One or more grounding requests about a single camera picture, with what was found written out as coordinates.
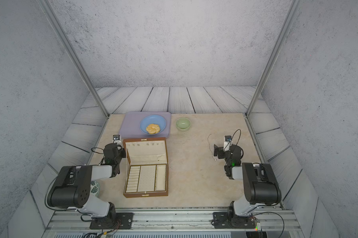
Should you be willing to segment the brown jewelry box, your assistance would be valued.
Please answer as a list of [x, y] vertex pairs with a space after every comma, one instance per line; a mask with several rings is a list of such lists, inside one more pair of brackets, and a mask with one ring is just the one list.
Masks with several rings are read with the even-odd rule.
[[126, 198], [168, 196], [166, 138], [125, 139], [123, 145], [128, 161], [123, 195]]

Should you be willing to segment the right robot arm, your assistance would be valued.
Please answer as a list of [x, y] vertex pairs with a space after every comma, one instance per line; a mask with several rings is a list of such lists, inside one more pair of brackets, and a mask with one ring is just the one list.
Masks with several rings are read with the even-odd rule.
[[225, 161], [229, 179], [243, 182], [244, 196], [232, 201], [226, 222], [232, 227], [253, 219], [253, 211], [263, 206], [275, 206], [282, 200], [282, 192], [270, 164], [242, 162], [244, 150], [235, 144], [214, 145], [214, 156]]

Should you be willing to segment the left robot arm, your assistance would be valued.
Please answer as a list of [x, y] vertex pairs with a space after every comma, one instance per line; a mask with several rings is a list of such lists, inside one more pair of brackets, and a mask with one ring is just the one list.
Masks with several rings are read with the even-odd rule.
[[98, 165], [64, 166], [47, 189], [45, 205], [55, 211], [77, 210], [91, 216], [91, 223], [105, 228], [117, 223], [114, 204], [91, 194], [91, 182], [114, 178], [120, 173], [120, 163], [125, 150], [120, 144], [111, 143], [103, 149]]

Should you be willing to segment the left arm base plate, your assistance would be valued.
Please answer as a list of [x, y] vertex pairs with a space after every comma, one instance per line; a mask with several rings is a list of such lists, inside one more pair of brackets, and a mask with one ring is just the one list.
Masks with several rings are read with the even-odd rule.
[[133, 213], [114, 213], [106, 217], [93, 218], [91, 230], [129, 230], [133, 221]]

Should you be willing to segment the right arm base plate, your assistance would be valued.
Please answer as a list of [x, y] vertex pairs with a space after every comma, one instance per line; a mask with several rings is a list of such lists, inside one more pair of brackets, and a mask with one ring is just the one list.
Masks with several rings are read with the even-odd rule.
[[253, 218], [231, 215], [227, 212], [214, 212], [211, 225], [215, 229], [256, 229]]

